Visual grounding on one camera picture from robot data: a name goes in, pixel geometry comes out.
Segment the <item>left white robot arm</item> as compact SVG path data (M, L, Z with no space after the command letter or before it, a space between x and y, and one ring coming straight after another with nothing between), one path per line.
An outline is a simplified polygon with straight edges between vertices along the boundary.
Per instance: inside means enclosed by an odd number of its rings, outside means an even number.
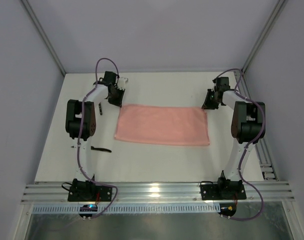
M95 108L104 100L120 108L127 84L126 77L106 71L103 77L95 80L91 90L83 97L68 100L65 129L74 141L76 180L96 183L91 154L92 137L97 127Z

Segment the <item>pink cloth napkin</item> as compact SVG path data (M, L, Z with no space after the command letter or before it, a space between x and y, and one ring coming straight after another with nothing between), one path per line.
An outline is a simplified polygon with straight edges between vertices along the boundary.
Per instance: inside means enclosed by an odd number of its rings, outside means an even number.
M128 104L120 109L115 139L139 144L206 147L210 145L207 113L199 107Z

